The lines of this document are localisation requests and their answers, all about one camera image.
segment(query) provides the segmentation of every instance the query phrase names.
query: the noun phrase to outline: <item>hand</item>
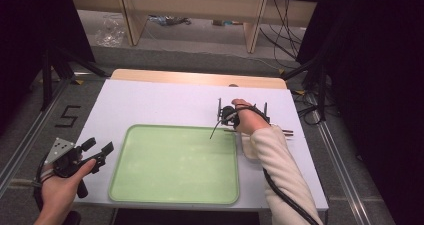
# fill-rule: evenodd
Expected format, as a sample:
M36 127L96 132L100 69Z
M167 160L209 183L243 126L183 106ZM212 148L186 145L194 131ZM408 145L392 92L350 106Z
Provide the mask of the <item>hand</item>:
M234 99L231 102L235 105L235 108L240 108L242 106L252 106L252 104L246 102L244 99ZM270 127L270 125L261 117L259 114L256 114L253 111L248 109L243 109L238 112L240 118L240 125L236 127L238 132L242 132L248 135L261 128Z
M53 176L42 186L43 209L35 224L62 224L71 211L78 184L96 165L96 160L86 162L72 177Z

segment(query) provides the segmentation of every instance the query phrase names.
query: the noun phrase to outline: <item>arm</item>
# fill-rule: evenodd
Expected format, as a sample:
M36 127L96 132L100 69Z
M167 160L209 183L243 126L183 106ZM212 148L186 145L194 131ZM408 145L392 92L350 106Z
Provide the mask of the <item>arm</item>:
M242 99L235 99L232 103L236 107L237 104L250 105ZM309 187L287 148L281 129L278 126L270 126L250 110L241 110L238 115L240 125L237 131L251 135L252 145L257 150L262 166L268 171L279 190L299 204L315 221L322 224ZM273 224L309 224L278 197L268 184L265 187L265 196L273 214Z
M91 172L95 164L95 159L88 161L70 178L53 176L47 179L42 187L43 209L34 224L62 224L71 211L78 184Z

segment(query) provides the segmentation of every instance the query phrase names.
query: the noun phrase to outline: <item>green tray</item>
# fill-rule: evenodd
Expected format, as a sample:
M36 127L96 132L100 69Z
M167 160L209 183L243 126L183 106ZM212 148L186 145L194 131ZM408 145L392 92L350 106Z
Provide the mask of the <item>green tray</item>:
M232 204L239 196L234 134L217 128L134 125L109 187L115 201Z

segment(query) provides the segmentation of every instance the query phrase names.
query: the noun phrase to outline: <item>white surface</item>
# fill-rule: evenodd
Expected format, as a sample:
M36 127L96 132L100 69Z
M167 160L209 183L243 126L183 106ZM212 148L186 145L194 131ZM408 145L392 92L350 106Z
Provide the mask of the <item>white surface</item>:
M208 209L208 210L260 210L268 208L264 196L262 167L244 157L241 141L237 139L237 158L240 180L240 197L232 205L212 204L158 204L115 202L109 198L109 183L114 165L127 129L134 124L181 125L213 127L217 123L218 99L222 107L231 105L233 98L244 98L263 110L268 103L271 123L294 131L288 140L306 182L311 188L318 210L328 209L315 166L297 117L289 90L199 86L170 83L107 80L90 113L77 145L95 137L97 145L84 154L91 156L113 142L115 150L106 159L100 172L84 178L88 196L76 199L78 203L110 207L157 209Z

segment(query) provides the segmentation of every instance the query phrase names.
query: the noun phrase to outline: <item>white sleeve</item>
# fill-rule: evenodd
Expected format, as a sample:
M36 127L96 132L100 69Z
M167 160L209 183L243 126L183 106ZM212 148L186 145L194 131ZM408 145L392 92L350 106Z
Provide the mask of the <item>white sleeve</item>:
M287 147L284 134L278 126L256 130L251 136L262 167L268 171L277 187L322 224L311 191ZM272 212L274 225L309 224L293 208L265 185L265 196Z

